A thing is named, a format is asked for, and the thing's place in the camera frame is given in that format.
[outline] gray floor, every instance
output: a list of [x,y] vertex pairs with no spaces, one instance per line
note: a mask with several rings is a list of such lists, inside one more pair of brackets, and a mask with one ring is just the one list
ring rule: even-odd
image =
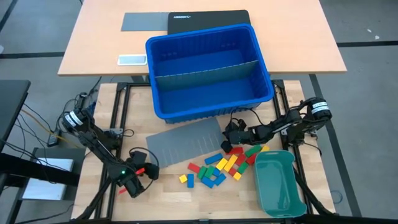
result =
[[[0,0],[0,18],[11,0]],[[322,0],[321,4],[337,42],[398,40],[398,1]],[[78,0],[18,0],[0,32],[4,53],[61,52],[66,49],[80,10]],[[333,112],[333,124],[363,216],[396,218],[398,206],[398,140],[396,99],[398,97],[397,47],[340,49],[348,72],[344,75],[318,75],[323,95]],[[0,78],[28,79],[32,82],[26,103],[52,126],[64,103],[96,81],[89,78],[59,78],[61,58],[0,60]],[[308,75],[274,75],[272,78],[300,79],[306,97],[314,96]],[[102,82],[109,82],[104,77]],[[129,81],[129,77],[114,82]],[[27,123],[44,140],[47,134],[30,119]],[[14,128],[9,142],[22,146],[20,129]],[[325,130],[318,143],[337,212],[350,215],[350,209]],[[29,149],[39,147],[27,136]],[[10,149],[5,152],[14,154]],[[4,223],[16,189],[7,189],[0,198],[0,223]],[[17,221],[63,212],[73,203],[24,202]],[[48,222],[66,221],[70,212]]]

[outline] yellow block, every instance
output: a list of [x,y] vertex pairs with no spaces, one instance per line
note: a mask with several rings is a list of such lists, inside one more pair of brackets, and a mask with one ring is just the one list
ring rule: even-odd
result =
[[231,158],[229,158],[229,161],[225,164],[224,170],[226,172],[228,172],[232,168],[232,166],[235,164],[237,159],[238,159],[237,156],[232,155]]
[[228,160],[222,158],[222,160],[218,162],[216,168],[218,170],[222,170],[227,162],[228,162]]
[[238,172],[236,172],[234,175],[235,180],[239,180],[241,177],[242,177],[242,175]]
[[180,177],[180,182],[181,183],[185,183],[188,179],[187,179],[187,176],[184,174],[184,175],[181,175]]
[[261,152],[264,152],[264,151],[269,151],[269,147],[268,146],[263,146],[262,149],[261,149]]

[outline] wooden workbench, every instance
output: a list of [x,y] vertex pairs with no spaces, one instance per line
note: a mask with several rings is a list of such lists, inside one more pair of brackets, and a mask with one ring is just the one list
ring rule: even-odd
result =
[[[290,106],[298,105],[299,101],[304,99],[299,81],[285,81],[285,89]],[[109,128],[115,94],[116,84],[102,84],[99,89],[94,117],[95,124],[101,128]],[[121,111],[123,98],[122,93],[118,111]],[[256,111],[263,123],[276,119],[272,101],[261,104]],[[128,157],[130,148],[135,146],[147,147],[147,136],[188,124],[166,124],[156,117],[149,87],[131,88],[127,114],[126,129],[133,129],[135,135],[131,138],[124,138],[123,159]],[[118,115],[116,124],[119,124],[121,113]],[[244,119],[249,126],[258,124],[257,118],[250,111],[236,113],[235,117]],[[229,122],[229,115],[217,116],[217,120],[221,128],[224,128]],[[305,141],[317,145],[314,138],[310,136],[307,136]],[[267,145],[271,150],[282,149],[279,135],[275,136]],[[127,193],[118,195],[119,188],[117,188],[113,220],[269,218],[257,205],[252,167],[248,168],[238,182],[229,174],[226,174],[227,179],[213,189],[209,189],[196,178],[193,189],[188,189],[186,184],[179,182],[178,177],[180,175],[190,173],[187,169],[189,162],[202,165],[204,158],[219,152],[221,150],[161,169],[159,180],[156,180],[146,192],[137,198],[131,198]],[[319,152],[311,146],[303,145],[300,146],[300,153],[308,186],[327,209],[334,211]],[[72,218],[79,216],[93,199],[98,190],[101,170],[102,163],[95,155],[88,155],[81,171]],[[144,186],[149,183],[149,179],[145,177],[140,177],[140,179]],[[103,215],[106,214],[107,204],[108,194],[105,195]]]
[[121,32],[126,12],[237,9],[249,12],[271,74],[346,71],[318,0],[85,0],[58,74],[147,74],[147,65],[118,66],[118,57],[146,54],[147,39],[167,31]]

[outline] green plastic tray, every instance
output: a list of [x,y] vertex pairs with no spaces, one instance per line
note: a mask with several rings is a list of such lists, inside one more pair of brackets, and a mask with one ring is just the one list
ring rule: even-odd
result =
[[288,151],[260,152],[254,163],[259,206],[274,218],[299,217],[307,206],[300,200]]

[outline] desk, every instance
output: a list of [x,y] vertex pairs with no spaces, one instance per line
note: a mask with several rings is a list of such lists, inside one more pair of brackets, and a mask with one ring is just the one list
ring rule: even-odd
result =
[[118,66],[122,54],[145,54],[167,31],[121,32],[126,12],[246,9],[267,69],[276,73],[340,73],[346,67],[318,0],[85,0],[59,75],[146,75],[147,65]]
[[[298,105],[299,101],[304,98],[300,82],[285,81],[284,83],[289,104],[292,106]],[[118,111],[121,111],[123,106],[123,93]],[[115,94],[116,84],[102,84],[99,89],[94,117],[95,124],[101,128],[109,128]],[[135,135],[131,138],[124,138],[121,153],[123,159],[128,157],[130,148],[135,146],[146,147],[147,136],[188,124],[166,124],[163,120],[156,117],[152,104],[152,93],[149,87],[132,87],[129,99],[125,128],[133,129]],[[256,111],[263,123],[276,119],[272,101],[261,104]],[[250,111],[237,113],[236,117],[244,119],[248,125],[258,124],[257,118]],[[221,127],[225,127],[229,122],[229,115],[217,116],[217,120]],[[305,141],[316,145],[315,139],[310,136],[307,136]],[[279,135],[275,136],[267,145],[271,149],[281,149]],[[193,189],[188,189],[186,184],[179,182],[179,175],[189,173],[187,170],[189,162],[202,165],[204,158],[219,152],[221,150],[161,169],[159,180],[156,180],[146,192],[137,198],[131,198],[126,193],[116,195],[113,220],[269,218],[264,212],[260,211],[257,205],[252,167],[243,174],[239,182],[235,181],[229,174],[226,174],[227,179],[220,186],[213,189],[209,189],[199,183],[196,178]],[[308,186],[327,209],[334,211],[319,152],[313,147],[303,145],[300,146],[300,153]],[[88,155],[80,174],[72,218],[79,216],[91,202],[98,190],[101,170],[102,163],[95,155]],[[140,178],[144,186],[149,183],[149,179]],[[108,196],[109,194],[105,195],[103,215],[106,214]]]

